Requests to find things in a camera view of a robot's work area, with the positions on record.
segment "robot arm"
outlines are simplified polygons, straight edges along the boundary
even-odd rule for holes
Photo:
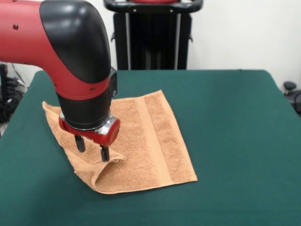
[[[62,129],[102,147],[116,139],[120,120],[110,112],[117,93],[105,26],[83,0],[0,0],[0,61],[36,65],[50,76],[62,109]]]

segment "towel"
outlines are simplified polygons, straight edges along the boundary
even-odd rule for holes
[[[102,161],[99,145],[85,137],[86,151],[77,150],[74,135],[58,124],[60,107],[45,101],[42,107],[74,173],[98,193],[135,192],[198,180],[176,118],[161,90],[112,101],[111,112],[121,120],[121,126],[110,146],[108,162]]]

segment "green table surface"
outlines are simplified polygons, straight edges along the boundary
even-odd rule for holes
[[[301,225],[301,121],[266,71],[119,71],[118,95],[161,89],[198,182],[103,195],[74,173],[38,72],[0,140],[1,226]]]

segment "black cable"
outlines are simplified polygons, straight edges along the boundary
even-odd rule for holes
[[[23,98],[26,87],[18,78],[7,77],[7,68],[6,70],[0,70],[0,72],[0,93],[2,93],[2,100],[0,101],[0,123],[7,123],[10,121],[12,114]]]

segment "black equipment stand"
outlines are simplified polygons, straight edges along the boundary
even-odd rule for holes
[[[203,0],[170,1],[104,0],[116,12],[112,40],[119,70],[186,70],[190,13],[199,11]]]

